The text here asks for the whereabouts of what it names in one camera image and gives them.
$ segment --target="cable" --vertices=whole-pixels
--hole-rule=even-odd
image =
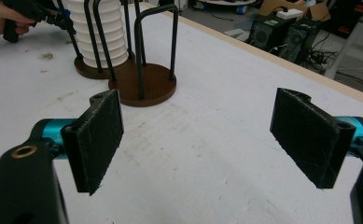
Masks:
[[[319,43],[326,41],[326,40],[328,39],[328,37],[329,37],[329,32],[327,31],[327,34],[326,34],[326,36],[324,37],[324,39],[322,39],[322,40],[318,41],[317,43],[315,43],[315,45],[314,45],[314,46],[312,46],[312,49],[315,49],[315,47],[317,47],[317,45],[318,45]]]
[[[273,47],[271,50],[269,50],[269,52],[268,53],[270,53],[270,52],[272,52],[272,50],[278,50],[279,48],[283,48],[283,47],[285,47],[285,46],[287,46],[288,44],[284,44],[284,45],[280,45],[280,46],[276,46],[276,47]]]
[[[229,19],[229,18],[222,18],[222,17],[218,17],[216,15],[214,15],[213,12],[211,12],[208,4],[207,4],[207,0],[204,0],[205,4],[206,4],[206,8],[207,8],[207,11],[214,17],[214,18],[217,18],[217,19],[220,19],[220,20],[224,20],[224,21],[233,21],[233,19]]]
[[[345,73],[341,73],[341,72],[337,72],[336,74],[339,74],[339,75],[342,75],[342,76],[345,76],[345,77],[349,77],[349,78],[355,79],[355,80],[357,80],[359,83],[363,84],[363,79],[362,79],[362,78],[359,78],[359,77],[353,77],[353,76],[350,76],[350,75],[347,75],[347,74],[345,74]]]
[[[352,71],[356,71],[357,72],[357,70],[363,70],[363,67],[348,68],[348,67],[339,66],[338,70],[352,70]]]

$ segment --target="white table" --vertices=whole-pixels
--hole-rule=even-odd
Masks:
[[[143,21],[149,63],[170,65],[170,18]],[[0,37],[0,155],[40,119],[78,118],[108,89],[77,73],[68,39],[46,24],[17,44]],[[353,222],[349,193],[362,162],[346,158],[335,188],[316,189],[270,124],[279,87],[333,116],[363,117],[362,92],[182,18],[175,75],[168,101],[122,106],[125,134],[93,196],[76,192],[68,161],[54,162],[71,223]]]

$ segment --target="white stacked container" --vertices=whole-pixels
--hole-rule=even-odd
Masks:
[[[66,8],[71,12],[70,18],[73,21],[74,29],[77,32],[76,36],[78,46],[83,55],[83,61],[90,67],[97,67],[96,60],[94,58],[93,46],[91,43],[91,36],[89,34],[89,28],[84,11],[84,1],[68,0],[66,2]],[[99,51],[101,65],[103,68],[107,68],[108,65],[105,60],[103,44],[100,39],[96,21],[93,15],[93,2],[94,0],[90,0],[90,14],[96,39],[96,46]],[[126,47],[125,33],[123,31],[120,7],[121,4],[119,0],[102,0],[99,4],[100,20],[105,33],[105,42],[108,47],[112,66],[120,65],[128,59],[128,51]]]

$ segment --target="floor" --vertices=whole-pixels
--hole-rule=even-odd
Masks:
[[[257,7],[249,7],[244,15],[238,15],[236,7],[219,6],[207,4],[206,8],[197,9],[194,4],[189,2],[182,8],[181,16],[189,20],[196,21],[199,24],[207,26],[211,29],[221,33],[234,29],[242,29],[249,31],[254,18],[257,16],[259,9]],[[321,51],[338,52],[343,43],[344,38],[329,34],[325,41],[322,41],[328,33],[320,31],[314,45],[317,44],[316,49]],[[324,74],[325,69],[307,65],[308,69],[317,73],[318,76]],[[344,56],[335,80],[350,86],[359,91],[363,91],[363,47],[359,45],[352,45]]]

